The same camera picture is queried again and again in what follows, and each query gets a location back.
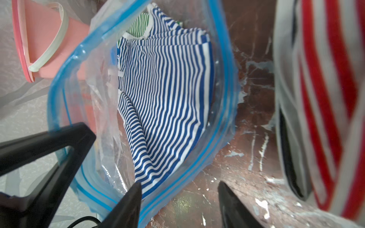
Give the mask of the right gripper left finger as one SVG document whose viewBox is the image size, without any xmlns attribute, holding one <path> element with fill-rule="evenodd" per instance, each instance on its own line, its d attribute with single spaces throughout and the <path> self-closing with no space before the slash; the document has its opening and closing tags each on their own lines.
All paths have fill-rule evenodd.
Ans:
<svg viewBox="0 0 365 228">
<path fill-rule="evenodd" d="M 99 228 L 137 228 L 142 200 L 141 183 L 136 182 L 98 225 Z"/>
</svg>

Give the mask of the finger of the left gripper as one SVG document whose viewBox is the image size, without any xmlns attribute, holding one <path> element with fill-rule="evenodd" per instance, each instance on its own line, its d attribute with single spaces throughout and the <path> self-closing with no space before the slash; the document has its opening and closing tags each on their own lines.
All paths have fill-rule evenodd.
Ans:
<svg viewBox="0 0 365 228">
<path fill-rule="evenodd" d="M 69 151 L 29 195 L 1 193 L 1 227 L 47 228 L 95 140 L 96 135 L 85 123 L 77 123 L 2 142 L 2 176 L 60 149 L 68 147 Z"/>
</svg>

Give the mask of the clear plastic vacuum bag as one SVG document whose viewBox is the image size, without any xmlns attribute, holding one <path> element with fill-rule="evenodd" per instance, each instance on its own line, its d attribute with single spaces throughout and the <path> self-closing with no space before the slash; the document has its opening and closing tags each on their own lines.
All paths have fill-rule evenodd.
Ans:
<svg viewBox="0 0 365 228">
<path fill-rule="evenodd" d="M 207 30 L 213 44 L 213 102 L 205 133 L 180 168 L 142 201 L 144 228 L 196 176 L 235 134 L 238 70 L 221 1 L 158 1 L 185 27 Z M 77 172 L 71 189 L 92 212 L 106 218 L 134 182 L 130 149 L 117 120 L 117 40 L 146 10 L 148 1 L 105 1 L 90 24 L 89 35 L 60 67 L 48 94 L 48 126 L 57 130 L 84 122 L 97 139 Z"/>
</svg>

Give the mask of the blue white striped garment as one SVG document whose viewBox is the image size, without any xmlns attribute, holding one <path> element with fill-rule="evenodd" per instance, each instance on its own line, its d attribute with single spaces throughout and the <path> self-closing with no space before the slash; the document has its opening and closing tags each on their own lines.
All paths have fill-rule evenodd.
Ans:
<svg viewBox="0 0 365 228">
<path fill-rule="evenodd" d="M 145 13 L 165 14 L 156 3 Z M 183 27 L 147 39 L 121 37 L 117 66 L 117 108 L 145 198 L 182 165 L 206 129 L 214 84 L 211 39 L 201 28 Z"/>
</svg>

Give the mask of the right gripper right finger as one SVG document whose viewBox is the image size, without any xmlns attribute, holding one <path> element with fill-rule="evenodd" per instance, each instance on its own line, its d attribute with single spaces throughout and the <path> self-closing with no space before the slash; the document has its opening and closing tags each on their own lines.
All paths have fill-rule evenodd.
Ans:
<svg viewBox="0 0 365 228">
<path fill-rule="evenodd" d="M 225 182 L 218 193 L 223 228 L 263 228 Z"/>
</svg>

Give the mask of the red white striped garment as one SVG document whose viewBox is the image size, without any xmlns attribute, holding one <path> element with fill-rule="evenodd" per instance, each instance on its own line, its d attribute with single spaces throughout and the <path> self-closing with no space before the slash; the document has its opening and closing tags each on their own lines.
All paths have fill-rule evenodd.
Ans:
<svg viewBox="0 0 365 228">
<path fill-rule="evenodd" d="M 317 206 L 365 224 L 365 3 L 298 1 L 293 75 Z"/>
</svg>

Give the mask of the green white striped garment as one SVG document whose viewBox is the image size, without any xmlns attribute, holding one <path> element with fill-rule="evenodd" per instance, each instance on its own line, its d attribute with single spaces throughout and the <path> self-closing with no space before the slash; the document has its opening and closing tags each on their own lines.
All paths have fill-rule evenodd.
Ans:
<svg viewBox="0 0 365 228">
<path fill-rule="evenodd" d="M 170 31 L 177 27 L 183 27 L 183 23 L 175 21 L 163 13 L 158 13 L 157 15 L 141 13 L 122 37 L 127 40 L 147 39 L 152 35 Z"/>
</svg>

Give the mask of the black white striped garment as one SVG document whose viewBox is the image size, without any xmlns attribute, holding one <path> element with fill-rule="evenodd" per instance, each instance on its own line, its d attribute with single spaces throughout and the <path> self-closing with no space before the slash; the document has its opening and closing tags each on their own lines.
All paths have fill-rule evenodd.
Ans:
<svg viewBox="0 0 365 228">
<path fill-rule="evenodd" d="M 287 187 L 300 200 L 312 192 L 294 93 L 293 43 L 297 1 L 277 1 L 273 32 L 275 121 L 278 153 Z"/>
</svg>

